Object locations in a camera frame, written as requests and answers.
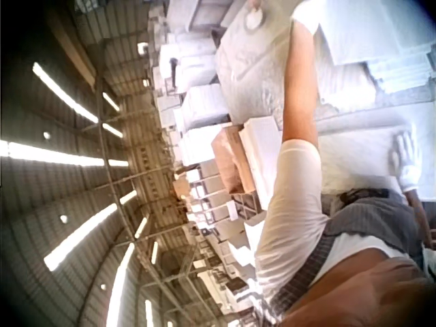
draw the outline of cardboard box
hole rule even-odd
[[[189,185],[185,175],[179,176],[179,178],[172,182],[172,184],[179,199],[185,199],[189,196],[191,192],[191,186]]]
[[[229,194],[255,191],[250,166],[239,136],[242,128],[241,125],[224,127],[212,141],[215,161]]]

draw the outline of white tile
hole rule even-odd
[[[249,119],[239,132],[262,209],[268,209],[277,173],[281,136],[274,117]]]
[[[219,84],[191,87],[181,109],[185,130],[222,123],[228,115]]]
[[[335,65],[399,55],[379,0],[326,0],[320,22]]]

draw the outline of warehouse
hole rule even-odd
[[[14,39],[3,28],[1,295],[19,326],[280,320],[265,309],[255,251],[300,2],[43,1]],[[401,193],[387,158],[416,125],[416,189],[436,238],[436,29],[390,2],[343,9],[393,13],[392,30],[370,31],[384,47],[341,51],[338,30],[359,33],[364,20],[321,19],[314,36],[322,201],[358,187],[364,169]],[[19,11],[8,4],[3,17]]]

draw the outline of plaid vest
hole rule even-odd
[[[401,203],[399,194],[384,189],[352,190],[344,194],[347,196],[341,196],[341,200],[345,208],[332,216],[305,264],[272,298],[270,308],[279,320],[307,293],[324,265],[335,238],[342,233],[375,236],[393,249],[408,253],[422,268],[419,227],[414,219],[413,209]]]

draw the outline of person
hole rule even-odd
[[[341,195],[332,217],[322,213],[313,35],[323,5],[304,1],[292,16],[283,142],[256,277],[283,326],[406,326],[436,294],[417,194],[422,155],[414,129],[396,138],[393,159],[408,205],[389,189],[355,189]]]

